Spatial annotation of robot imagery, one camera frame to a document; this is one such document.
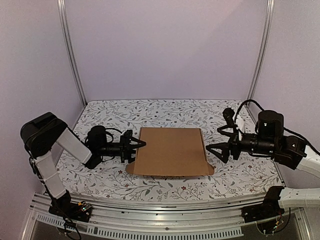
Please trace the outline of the brown cardboard paper box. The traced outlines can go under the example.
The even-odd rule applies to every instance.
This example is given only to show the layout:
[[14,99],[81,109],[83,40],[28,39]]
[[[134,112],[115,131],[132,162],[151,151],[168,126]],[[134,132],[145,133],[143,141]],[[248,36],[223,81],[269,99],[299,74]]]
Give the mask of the brown cardboard paper box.
[[139,139],[146,145],[136,150],[127,173],[151,177],[211,176],[200,128],[142,127]]

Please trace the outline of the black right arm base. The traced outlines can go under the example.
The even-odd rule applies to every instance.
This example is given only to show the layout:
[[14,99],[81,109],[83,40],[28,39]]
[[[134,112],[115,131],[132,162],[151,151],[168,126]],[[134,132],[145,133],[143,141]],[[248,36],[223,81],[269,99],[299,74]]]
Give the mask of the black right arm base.
[[280,221],[285,209],[280,207],[280,193],[283,186],[272,186],[263,198],[262,203],[245,206],[241,209],[241,216],[245,223],[258,222],[275,217],[273,223],[258,223],[258,230],[264,235],[280,232]]

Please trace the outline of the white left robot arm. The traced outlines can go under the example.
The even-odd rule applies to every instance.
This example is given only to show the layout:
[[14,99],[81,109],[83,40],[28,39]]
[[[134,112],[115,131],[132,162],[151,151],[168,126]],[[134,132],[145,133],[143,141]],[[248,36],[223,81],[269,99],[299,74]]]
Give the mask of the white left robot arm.
[[68,195],[52,158],[52,147],[58,144],[87,169],[93,170],[103,162],[104,157],[119,157],[121,162],[132,163],[133,154],[146,142],[133,136],[132,130],[120,134],[119,142],[112,137],[112,128],[96,125],[90,129],[84,141],[69,128],[67,123],[47,112],[27,123],[20,130],[24,148],[29,154],[30,165],[49,195],[57,200],[55,209],[63,216],[74,213],[74,205],[63,198]]

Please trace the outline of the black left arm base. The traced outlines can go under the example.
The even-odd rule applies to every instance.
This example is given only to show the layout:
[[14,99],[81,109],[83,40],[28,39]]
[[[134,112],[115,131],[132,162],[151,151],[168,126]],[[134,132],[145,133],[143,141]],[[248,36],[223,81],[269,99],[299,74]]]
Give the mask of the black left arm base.
[[69,220],[89,222],[93,210],[91,203],[84,200],[77,203],[71,202],[72,198],[68,190],[58,198],[54,198],[51,195],[49,196],[51,198],[51,205],[49,207],[50,214],[65,219],[68,218]]

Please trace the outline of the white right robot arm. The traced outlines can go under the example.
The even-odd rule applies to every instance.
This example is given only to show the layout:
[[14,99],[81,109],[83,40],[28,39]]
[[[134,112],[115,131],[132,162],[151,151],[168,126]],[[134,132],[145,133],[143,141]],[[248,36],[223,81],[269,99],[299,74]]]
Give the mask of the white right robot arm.
[[320,206],[320,152],[303,136],[290,132],[285,135],[284,116],[273,110],[258,114],[255,133],[246,133],[244,121],[231,108],[222,113],[226,124],[217,132],[226,142],[209,144],[206,150],[223,163],[238,160],[241,153],[251,157],[269,158],[290,172],[285,173],[286,186],[272,186],[256,207],[262,218],[286,208],[318,208]]

